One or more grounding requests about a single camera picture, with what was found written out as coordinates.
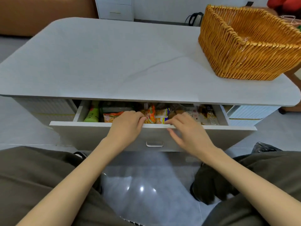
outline trash bag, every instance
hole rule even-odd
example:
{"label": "trash bag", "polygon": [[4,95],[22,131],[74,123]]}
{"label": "trash bag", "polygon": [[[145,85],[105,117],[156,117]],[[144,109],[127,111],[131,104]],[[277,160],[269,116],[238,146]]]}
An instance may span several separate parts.
{"label": "trash bag", "polygon": [[279,152],[279,151],[282,150],[266,143],[257,142],[253,147],[252,154],[260,153],[260,152]]}

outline forearm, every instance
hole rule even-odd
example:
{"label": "forearm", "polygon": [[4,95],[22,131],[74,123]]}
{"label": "forearm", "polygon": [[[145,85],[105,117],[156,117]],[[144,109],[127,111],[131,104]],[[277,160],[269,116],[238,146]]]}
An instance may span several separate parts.
{"label": "forearm", "polygon": [[99,146],[62,182],[45,196],[17,226],[71,225],[93,183],[114,158],[104,139]]}
{"label": "forearm", "polygon": [[301,225],[301,203],[226,154],[209,163],[223,175],[271,226]]}

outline hand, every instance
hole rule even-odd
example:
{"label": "hand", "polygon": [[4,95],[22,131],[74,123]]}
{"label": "hand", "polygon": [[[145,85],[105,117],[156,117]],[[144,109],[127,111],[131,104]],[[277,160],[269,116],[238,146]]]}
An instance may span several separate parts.
{"label": "hand", "polygon": [[189,114],[177,114],[165,124],[174,125],[182,134],[182,139],[173,129],[168,128],[171,137],[181,148],[198,157],[204,163],[208,164],[220,154],[224,154],[221,149],[214,146],[202,125],[197,123]]}
{"label": "hand", "polygon": [[141,112],[125,111],[114,119],[106,139],[117,144],[122,151],[138,137],[145,119]]}

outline marble tabletop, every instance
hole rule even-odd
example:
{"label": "marble tabletop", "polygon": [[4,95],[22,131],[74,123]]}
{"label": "marble tabletop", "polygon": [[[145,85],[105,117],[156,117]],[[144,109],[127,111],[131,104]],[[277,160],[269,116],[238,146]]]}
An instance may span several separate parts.
{"label": "marble tabletop", "polygon": [[57,20],[0,64],[0,95],[294,106],[300,90],[215,75],[199,27],[104,19]]}

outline green tube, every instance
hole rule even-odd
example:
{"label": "green tube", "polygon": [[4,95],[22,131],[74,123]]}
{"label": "green tube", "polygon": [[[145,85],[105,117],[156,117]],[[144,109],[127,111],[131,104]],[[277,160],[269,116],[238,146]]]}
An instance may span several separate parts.
{"label": "green tube", "polygon": [[92,101],[90,111],[84,122],[98,122],[99,119],[99,101]]}

